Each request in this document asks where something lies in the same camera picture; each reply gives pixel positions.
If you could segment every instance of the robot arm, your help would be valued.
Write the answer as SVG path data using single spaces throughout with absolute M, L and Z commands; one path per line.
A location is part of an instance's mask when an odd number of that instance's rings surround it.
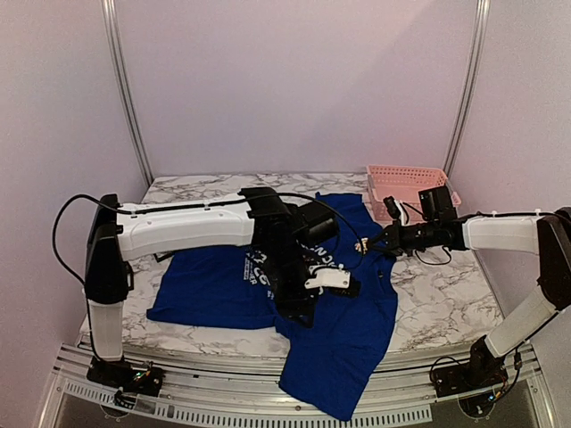
M 102 203 L 119 208 L 116 195 Z M 349 297 L 359 284 L 339 268 L 315 273 L 307 247 L 337 235 L 335 213 L 316 202 L 281 201 L 267 187 L 209 201 L 154 205 L 126 203 L 116 213 L 100 208 L 87 244 L 85 292 L 92 346 L 98 359 L 121 361 L 122 305 L 128 294 L 126 262 L 146 254 L 211 245 L 251 245 L 267 258 L 264 272 L 277 311 L 311 326 L 321 287 L 343 289 Z
M 495 249 L 539 256 L 538 286 L 500 325 L 473 344 L 470 361 L 434 371 L 439 397 L 489 386 L 498 381 L 498 375 L 507 378 L 506 355 L 571 304 L 571 209 L 458 218 L 445 186 L 420 192 L 419 197 L 426 223 L 401 226 L 392 198 L 386 198 L 395 221 L 368 240 L 368 247 L 393 255 L 443 245 L 456 251 Z M 379 242 L 384 246 L 376 247 Z

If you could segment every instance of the aluminum frame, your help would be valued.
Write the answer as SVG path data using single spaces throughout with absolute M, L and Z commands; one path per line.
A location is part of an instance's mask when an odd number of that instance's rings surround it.
M 127 119 L 131 143 L 133 144 L 143 179 L 147 186 L 150 186 L 154 181 L 154 175 L 151 163 L 146 154 L 145 143 L 141 136 L 141 129 L 138 124 L 135 105 L 133 104 L 133 97 L 131 96 L 131 90 L 128 84 L 127 68 L 121 47 L 119 23 L 115 10 L 115 0 L 102 0 L 102 6 L 103 19 L 107 31 L 107 39 L 109 41 L 109 50 L 115 71 L 115 78 L 117 79 L 117 88 L 119 89 L 121 104 L 125 112 L 125 118 Z
M 482 52 L 484 50 L 485 31 L 488 25 L 488 15 L 490 13 L 490 0 L 478 0 L 476 8 L 476 22 L 474 25 L 474 36 L 472 38 L 472 47 L 470 50 L 470 59 L 468 64 L 468 73 L 466 81 L 464 82 L 464 90 L 462 91 L 462 98 L 456 121 L 454 122 L 454 130 L 448 152 L 446 153 L 446 160 L 444 161 L 443 170 L 448 177 L 451 176 L 454 170 L 454 164 L 458 157 L 460 143 L 464 135 L 464 129 L 468 121 L 468 114 L 472 104 L 472 97 L 476 89 L 476 80 L 478 70 L 480 69 L 480 62 L 482 60 Z

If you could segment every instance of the pink basket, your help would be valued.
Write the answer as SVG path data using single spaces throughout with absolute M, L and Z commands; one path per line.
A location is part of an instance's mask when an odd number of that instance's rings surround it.
M 422 210 L 418 192 L 439 185 L 446 185 L 448 178 L 444 171 L 437 168 L 389 167 L 381 165 L 367 166 L 368 196 L 371 200 L 375 220 L 391 222 L 393 219 L 386 211 L 383 199 L 392 196 L 394 199 L 409 203 L 417 210 Z M 455 207 L 461 204 L 456 192 L 451 192 Z M 422 217 L 413 210 L 408 210 L 410 223 L 422 222 Z

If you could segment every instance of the blue t-shirt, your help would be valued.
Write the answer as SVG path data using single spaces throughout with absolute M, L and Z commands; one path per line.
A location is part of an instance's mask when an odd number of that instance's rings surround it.
M 343 214 L 361 237 L 380 233 L 381 226 L 371 219 L 360 195 L 318 194 L 318 198 Z M 319 296 L 312 328 L 277 313 L 268 279 L 252 262 L 247 247 L 178 252 L 147 316 L 183 325 L 239 329 L 275 326 L 291 344 L 280 388 L 337 419 L 349 420 L 388 348 L 397 294 L 390 282 L 394 259 L 370 253 L 360 260 L 354 250 L 357 238 L 343 221 L 338 223 L 340 241 L 335 254 L 330 254 L 335 238 L 313 250 L 323 264 L 343 263 L 349 268 L 360 281 L 360 295 L 349 299 L 324 292 Z

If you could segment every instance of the white marble table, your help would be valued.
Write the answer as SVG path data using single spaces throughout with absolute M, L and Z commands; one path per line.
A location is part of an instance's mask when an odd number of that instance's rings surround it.
M 322 193 L 365 193 L 364 174 L 258 174 L 164 177 L 155 180 L 144 202 L 192 201 L 233 193 L 242 187 L 269 185 L 279 192 L 314 195 Z M 423 255 L 438 261 L 439 249 Z M 157 323 L 146 318 L 146 310 L 159 290 L 169 261 L 157 263 L 153 256 L 132 262 L 135 290 L 125 301 L 123 341 L 126 348 L 180 355 L 246 355 L 284 358 L 289 341 L 273 328 L 232 330 Z M 489 333 L 501 321 L 501 313 L 474 255 L 454 252 L 445 266 L 423 265 L 415 258 L 401 258 L 391 276 L 399 294 L 396 327 L 389 352 L 425 350 L 472 342 Z M 88 341 L 87 321 L 81 326 Z

